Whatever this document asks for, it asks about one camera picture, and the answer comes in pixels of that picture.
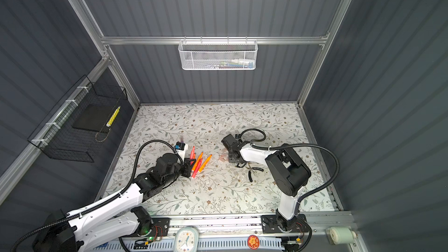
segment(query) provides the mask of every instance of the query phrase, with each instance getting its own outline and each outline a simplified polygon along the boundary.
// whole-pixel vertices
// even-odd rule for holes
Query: table surface
[[[194,145],[196,157],[212,155],[210,162],[196,178],[180,177],[160,194],[142,205],[151,215],[271,213],[277,209],[280,190],[266,166],[264,172],[254,171],[249,182],[248,170],[236,168],[228,162],[227,150],[221,143],[228,134],[257,127],[266,132],[260,144],[279,146],[283,143],[308,142],[296,105],[240,104],[240,105],[149,105],[141,106],[126,140],[106,193],[123,187],[128,181],[137,150],[146,141],[162,139],[175,144],[183,139]],[[243,139],[259,138],[247,132]],[[309,191],[323,183],[322,175],[310,148],[295,148],[311,169],[306,185]],[[161,155],[170,152],[160,143],[148,145],[140,156],[137,174],[155,165]],[[327,190],[306,198],[301,211],[334,211]]]

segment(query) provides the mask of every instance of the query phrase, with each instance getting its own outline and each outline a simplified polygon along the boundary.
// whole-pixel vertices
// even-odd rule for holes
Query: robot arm
[[[124,235],[133,233],[140,236],[148,235],[154,224],[146,210],[137,205],[160,193],[179,176],[190,176],[191,162],[194,160],[185,159],[185,163],[181,165],[177,159],[176,154],[164,154],[157,159],[155,167],[139,174],[119,198],[86,215],[41,231],[33,242],[33,250],[36,252],[83,252]],[[89,208],[95,208],[121,191],[122,189],[97,202],[72,210],[66,215],[62,211],[53,213],[45,223],[75,216]],[[111,219],[128,209],[131,210]]]
[[[299,207],[298,199],[311,176],[311,171],[305,162],[293,148],[260,150],[252,147],[249,141],[236,139],[230,134],[221,142],[228,150],[229,162],[242,164],[256,162],[269,168],[277,187],[282,191],[276,211],[277,224],[283,231],[288,231],[295,223]]]

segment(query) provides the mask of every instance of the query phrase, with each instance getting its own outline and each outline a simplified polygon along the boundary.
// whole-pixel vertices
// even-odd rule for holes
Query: white cable tray
[[[179,55],[184,70],[254,70],[258,44],[191,44],[179,42]]]
[[[260,236],[261,250],[282,251],[281,238],[276,237],[263,237]],[[172,238],[163,238],[161,241],[153,242],[148,245],[148,248],[133,247],[135,239],[124,239],[126,248],[130,251],[151,251],[151,252],[171,252],[173,250]],[[212,251],[212,250],[250,250],[247,245],[247,237],[229,237],[229,238],[199,238],[198,251]],[[90,251],[109,251],[109,252],[122,252],[123,249],[118,240],[111,240],[103,245],[95,247]]]

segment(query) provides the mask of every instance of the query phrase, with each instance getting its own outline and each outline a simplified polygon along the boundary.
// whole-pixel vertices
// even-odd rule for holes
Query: white wire basket
[[[254,70],[257,42],[245,44],[190,44],[179,42],[184,70]]]

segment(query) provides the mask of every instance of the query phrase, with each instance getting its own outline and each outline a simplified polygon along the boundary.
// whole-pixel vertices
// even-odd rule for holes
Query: black mesh basket
[[[89,83],[68,105],[41,139],[28,141],[55,160],[93,162],[107,139],[113,122],[120,117],[126,89]]]

